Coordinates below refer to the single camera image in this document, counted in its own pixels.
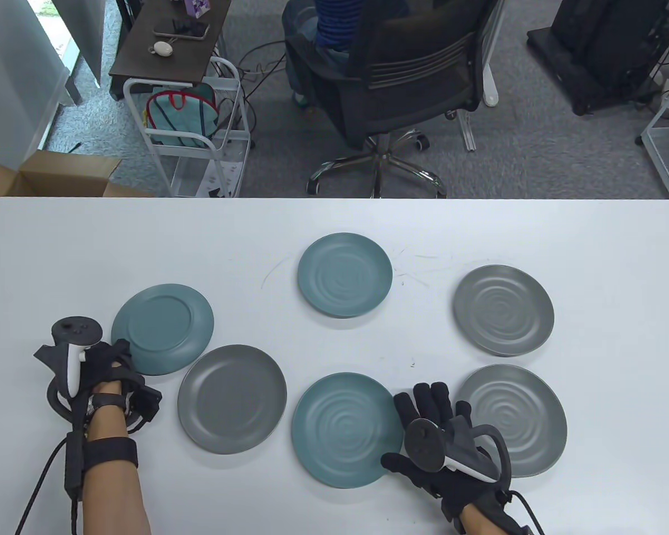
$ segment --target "forearm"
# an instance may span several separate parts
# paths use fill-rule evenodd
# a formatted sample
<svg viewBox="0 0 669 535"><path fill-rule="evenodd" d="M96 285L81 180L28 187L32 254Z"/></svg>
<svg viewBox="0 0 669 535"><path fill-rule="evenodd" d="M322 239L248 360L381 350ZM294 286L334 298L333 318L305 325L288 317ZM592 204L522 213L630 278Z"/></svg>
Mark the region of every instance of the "forearm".
<svg viewBox="0 0 669 535"><path fill-rule="evenodd" d="M460 519L468 535L506 535L506 532L488 520L473 504L464 507Z"/></svg>
<svg viewBox="0 0 669 535"><path fill-rule="evenodd" d="M101 392L120 393L118 383ZM109 405L94 413L87 441L128 436L124 413ZM136 466L128 461L109 461L84 476L84 535L150 535Z"/></svg>

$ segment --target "gray plate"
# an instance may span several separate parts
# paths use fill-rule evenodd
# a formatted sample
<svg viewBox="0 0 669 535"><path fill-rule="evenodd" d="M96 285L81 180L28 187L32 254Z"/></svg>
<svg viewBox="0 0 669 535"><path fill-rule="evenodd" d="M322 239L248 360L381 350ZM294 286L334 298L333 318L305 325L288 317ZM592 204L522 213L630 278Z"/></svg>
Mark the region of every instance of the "gray plate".
<svg viewBox="0 0 669 535"><path fill-rule="evenodd" d="M268 438L287 399L283 372L265 352L224 346L188 370L178 391L178 417L203 449L240 453Z"/></svg>
<svg viewBox="0 0 669 535"><path fill-rule="evenodd" d="M545 289L506 265L485 265L466 275L456 288L454 316L470 341L501 357L538 349L555 321Z"/></svg>
<svg viewBox="0 0 669 535"><path fill-rule="evenodd" d="M297 266L297 285L320 312L353 318L377 308L393 272L384 250L368 237L340 232L314 242Z"/></svg>
<svg viewBox="0 0 669 535"><path fill-rule="evenodd" d="M513 477L541 474L565 449L567 421L562 405L555 392L527 369L507 364L478 369L454 399L471 404L474 426L498 428L508 446Z"/></svg>

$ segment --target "chair base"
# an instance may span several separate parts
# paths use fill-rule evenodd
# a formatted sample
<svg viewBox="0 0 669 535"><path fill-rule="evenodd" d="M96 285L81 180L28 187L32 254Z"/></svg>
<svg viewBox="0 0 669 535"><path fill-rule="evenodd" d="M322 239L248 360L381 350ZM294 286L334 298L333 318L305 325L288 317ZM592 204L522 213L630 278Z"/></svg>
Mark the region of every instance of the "chair base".
<svg viewBox="0 0 669 535"><path fill-rule="evenodd" d="M376 138L367 138L367 153L358 154L355 156L347 156L347 158L337 158L331 162L325 162L319 169L315 171L307 181L307 194L316 196L319 194L319 179L326 176L337 169L347 168L351 166L359 166L362 163L371 163L372 165L372 194L371 197L378 199L381 197L381 179L384 175L385 168L394 166L395 168L406 171L407 173L420 178L425 183L436 188L436 197L438 199L447 198L447 189L439 176L421 168L414 163L409 163L392 154L393 150L404 143L414 140L416 148L420 151L429 148L429 140L420 130L413 128L404 133L398 140L391 143L390 134L380 134Z"/></svg>

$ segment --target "ceramic plate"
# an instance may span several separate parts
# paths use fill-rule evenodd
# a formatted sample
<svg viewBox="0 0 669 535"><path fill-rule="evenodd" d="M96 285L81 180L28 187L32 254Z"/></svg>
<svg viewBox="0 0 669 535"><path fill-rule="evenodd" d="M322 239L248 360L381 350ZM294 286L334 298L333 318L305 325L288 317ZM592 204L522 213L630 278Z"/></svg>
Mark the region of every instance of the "ceramic plate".
<svg viewBox="0 0 669 535"><path fill-rule="evenodd" d="M324 484L354 489L385 474L380 457L401 449L404 430L389 391L357 373L312 385L292 417L292 444L302 466Z"/></svg>
<svg viewBox="0 0 669 535"><path fill-rule="evenodd" d="M353 318L377 308L391 288L391 262L381 247L359 234L330 234L302 255L297 283L320 312Z"/></svg>
<svg viewBox="0 0 669 535"><path fill-rule="evenodd" d="M474 426L490 424L501 432L513 477L541 474L565 449L567 421L562 405L550 387L527 369L507 364L478 369L464 381L455 399L471 404ZM495 451L493 446L489 453Z"/></svg>
<svg viewBox="0 0 669 535"><path fill-rule="evenodd" d="M544 288L506 265L486 265L466 275L456 288L454 316L470 341L501 357L538 349L555 321Z"/></svg>
<svg viewBox="0 0 669 535"><path fill-rule="evenodd" d="M203 355L183 378L178 417L191 439L217 454L254 448L278 425L288 388L278 364L250 346Z"/></svg>
<svg viewBox="0 0 669 535"><path fill-rule="evenodd" d="M208 301L180 284L139 292L126 301L112 325L112 342L123 338L130 343L134 367L144 375L164 375L189 365L212 334Z"/></svg>

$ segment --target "jeans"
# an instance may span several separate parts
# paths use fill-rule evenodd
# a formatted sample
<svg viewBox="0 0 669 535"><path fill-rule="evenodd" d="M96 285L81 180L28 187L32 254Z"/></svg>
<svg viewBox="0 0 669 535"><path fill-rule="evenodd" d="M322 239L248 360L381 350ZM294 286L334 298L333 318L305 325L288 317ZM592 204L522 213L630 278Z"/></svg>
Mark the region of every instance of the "jeans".
<svg viewBox="0 0 669 535"><path fill-rule="evenodd" d="M314 8L314 0L289 0L283 11L283 29L286 38L301 33L307 41L314 43L314 39L317 37L317 11ZM332 68L344 74L347 61L350 59L349 53L338 52L321 46L317 46L317 51ZM289 58L289 52L285 71L288 74L292 91L303 94L302 84L297 79L297 73Z"/></svg>

